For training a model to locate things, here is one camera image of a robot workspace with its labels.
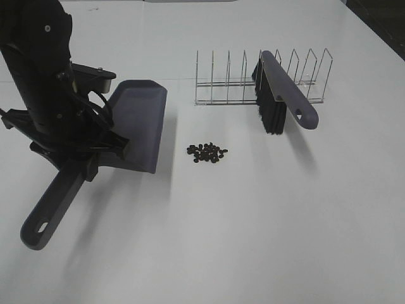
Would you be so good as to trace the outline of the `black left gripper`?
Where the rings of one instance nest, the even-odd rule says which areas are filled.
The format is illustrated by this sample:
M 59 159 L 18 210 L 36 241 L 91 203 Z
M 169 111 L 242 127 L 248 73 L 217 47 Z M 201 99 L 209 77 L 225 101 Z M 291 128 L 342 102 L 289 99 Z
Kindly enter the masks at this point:
M 1 111 L 1 119 L 6 128 L 16 128 L 48 152 L 86 160 L 84 178 L 93 181 L 98 174 L 95 154 L 124 158 L 129 140 L 113 132 L 113 109 L 105 94 L 78 90 L 72 64 L 46 75 L 26 60 L 8 61 L 26 109 Z

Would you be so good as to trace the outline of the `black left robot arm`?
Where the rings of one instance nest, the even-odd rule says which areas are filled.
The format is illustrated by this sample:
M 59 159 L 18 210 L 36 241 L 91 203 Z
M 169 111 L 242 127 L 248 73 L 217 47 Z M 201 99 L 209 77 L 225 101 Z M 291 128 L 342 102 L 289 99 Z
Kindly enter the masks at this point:
M 1 119 L 31 140 L 59 179 L 86 181 L 101 165 L 126 161 L 130 141 L 113 131 L 105 99 L 116 75 L 72 62 L 72 30 L 59 1 L 1 2 L 1 54 L 25 105 Z

